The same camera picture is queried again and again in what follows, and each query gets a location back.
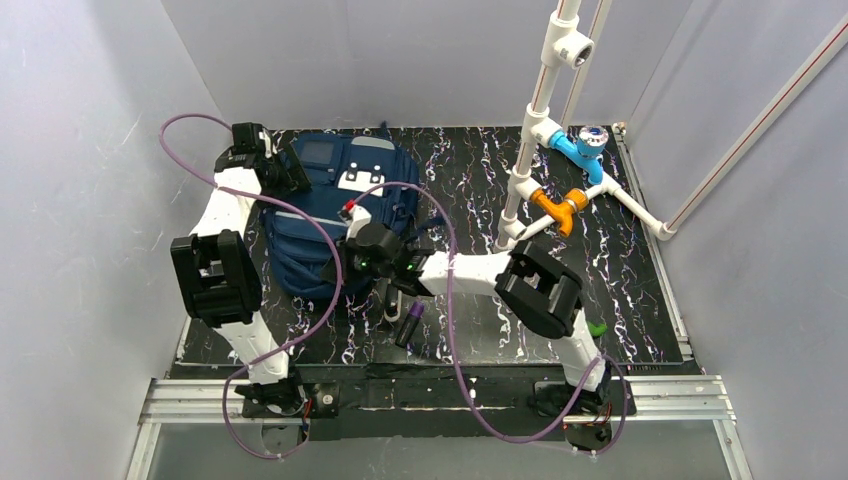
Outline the white pole with red stripe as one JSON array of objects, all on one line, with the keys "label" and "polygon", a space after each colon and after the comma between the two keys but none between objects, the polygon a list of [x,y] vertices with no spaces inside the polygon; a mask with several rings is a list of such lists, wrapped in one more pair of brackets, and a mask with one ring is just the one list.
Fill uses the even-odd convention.
[{"label": "white pole with red stripe", "polygon": [[655,228],[654,235],[658,239],[667,241],[678,232],[683,223],[706,200],[718,184],[846,45],[847,14],[844,14],[820,44],[813,49],[785,84],[776,92],[774,97],[722,155],[717,164],[697,185],[672,218]]}]

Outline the thin white rear pole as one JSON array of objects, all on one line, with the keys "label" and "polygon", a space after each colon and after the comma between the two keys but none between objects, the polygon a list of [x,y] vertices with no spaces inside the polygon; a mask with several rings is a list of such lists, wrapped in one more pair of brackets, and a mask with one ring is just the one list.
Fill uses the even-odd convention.
[{"label": "thin white rear pole", "polygon": [[[603,33],[609,12],[614,4],[613,0],[599,0],[595,9],[592,23],[589,28],[589,39],[595,44],[598,44]],[[589,69],[593,61],[594,53],[591,53],[585,60],[583,65],[576,70],[572,81],[569,95],[565,103],[564,111],[560,120],[563,127],[569,127],[573,124],[573,118],[579,104],[579,100],[585,86]]]}]

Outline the orange plastic tap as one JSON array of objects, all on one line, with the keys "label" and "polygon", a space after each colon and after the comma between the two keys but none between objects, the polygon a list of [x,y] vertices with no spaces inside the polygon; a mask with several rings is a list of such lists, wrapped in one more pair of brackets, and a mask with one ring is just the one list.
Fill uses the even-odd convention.
[{"label": "orange plastic tap", "polygon": [[574,227],[574,216],[589,204],[587,193],[581,189],[570,190],[559,203],[552,201],[544,191],[536,189],[529,197],[531,203],[539,206],[558,226],[558,233],[569,237]]}]

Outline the green white plastic tap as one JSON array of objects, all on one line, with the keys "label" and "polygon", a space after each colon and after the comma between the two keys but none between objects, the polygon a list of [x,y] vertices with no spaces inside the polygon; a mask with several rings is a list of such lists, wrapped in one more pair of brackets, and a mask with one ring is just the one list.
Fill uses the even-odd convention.
[{"label": "green white plastic tap", "polygon": [[588,322],[587,327],[592,338],[600,338],[608,330],[608,326],[606,324],[594,324]]}]

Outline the white PVC pipe frame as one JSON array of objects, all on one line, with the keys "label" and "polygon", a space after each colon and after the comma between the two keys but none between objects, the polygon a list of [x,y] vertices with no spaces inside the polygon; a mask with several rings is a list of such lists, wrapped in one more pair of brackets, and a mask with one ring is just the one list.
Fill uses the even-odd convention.
[{"label": "white PVC pipe frame", "polygon": [[[508,250],[517,242],[527,240],[549,226],[554,225],[558,231],[554,220],[529,200],[536,189],[544,191],[541,184],[532,177],[532,162],[539,147],[553,150],[548,147],[548,140],[556,131],[563,130],[569,137],[566,127],[549,116],[549,106],[559,71],[564,67],[576,71],[595,50],[595,43],[578,30],[580,5],[579,1],[560,1],[550,14],[541,50],[541,67],[531,101],[525,109],[518,156],[509,172],[507,197],[498,221],[495,240],[497,252]],[[600,185],[590,184],[583,191],[587,193],[589,203],[600,195],[614,197],[656,237],[655,228],[663,221],[652,215],[605,170]]]}]

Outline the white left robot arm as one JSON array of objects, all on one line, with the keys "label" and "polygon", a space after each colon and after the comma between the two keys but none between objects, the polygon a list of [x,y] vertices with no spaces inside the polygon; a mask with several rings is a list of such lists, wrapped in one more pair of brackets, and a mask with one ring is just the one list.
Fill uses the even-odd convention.
[{"label": "white left robot arm", "polygon": [[284,199],[309,191],[311,182],[295,150],[278,148],[263,125],[237,123],[230,131],[233,143],[216,159],[214,180],[249,195],[214,190],[191,233],[173,240],[171,258],[188,315],[226,339],[248,368],[249,382],[237,393],[252,405],[294,415],[303,408],[304,391],[260,312],[262,283],[243,234],[256,196]]}]

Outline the blue plastic tap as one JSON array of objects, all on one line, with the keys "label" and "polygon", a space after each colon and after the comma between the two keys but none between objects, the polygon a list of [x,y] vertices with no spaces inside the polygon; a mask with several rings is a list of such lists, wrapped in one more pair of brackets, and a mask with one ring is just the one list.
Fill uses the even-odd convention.
[{"label": "blue plastic tap", "polygon": [[556,131],[548,140],[548,147],[562,153],[582,169],[591,185],[603,182],[602,152],[609,141],[609,132],[602,126],[581,127],[574,141],[563,130]]}]

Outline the navy blue student backpack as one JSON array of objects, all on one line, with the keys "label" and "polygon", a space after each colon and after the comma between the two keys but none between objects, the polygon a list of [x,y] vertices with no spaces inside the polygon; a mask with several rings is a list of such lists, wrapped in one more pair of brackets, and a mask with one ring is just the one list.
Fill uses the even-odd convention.
[{"label": "navy blue student backpack", "polygon": [[[290,196],[287,202],[308,214],[337,240],[347,225],[338,211],[369,188],[385,182],[420,183],[417,161],[402,146],[378,136],[301,133],[293,142],[312,187]],[[391,185],[371,192],[358,204],[397,235],[409,233],[417,216],[419,192]],[[271,205],[260,214],[274,279],[291,296],[329,300],[335,291],[335,274],[321,278],[333,265],[322,233],[306,219]]]}]

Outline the purple black marker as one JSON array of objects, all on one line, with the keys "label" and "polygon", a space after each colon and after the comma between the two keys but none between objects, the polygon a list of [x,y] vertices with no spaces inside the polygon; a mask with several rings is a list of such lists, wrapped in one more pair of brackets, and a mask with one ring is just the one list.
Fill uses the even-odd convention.
[{"label": "purple black marker", "polygon": [[418,324],[423,316],[425,311],[425,304],[416,300],[412,303],[410,308],[407,310],[407,313],[403,319],[403,322],[400,324],[400,328],[397,332],[395,338],[395,345],[400,348],[406,348],[409,344]]}]

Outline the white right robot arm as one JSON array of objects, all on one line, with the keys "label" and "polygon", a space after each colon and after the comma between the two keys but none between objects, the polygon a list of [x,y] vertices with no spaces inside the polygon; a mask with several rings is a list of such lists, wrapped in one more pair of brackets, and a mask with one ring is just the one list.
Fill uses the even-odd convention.
[{"label": "white right robot arm", "polygon": [[531,240],[496,254],[455,254],[401,240],[369,223],[336,243],[341,264],[324,262],[320,277],[345,284],[382,278],[411,297],[450,292],[500,300],[532,333],[551,342],[580,407],[607,401],[610,374],[586,319],[579,275]]}]

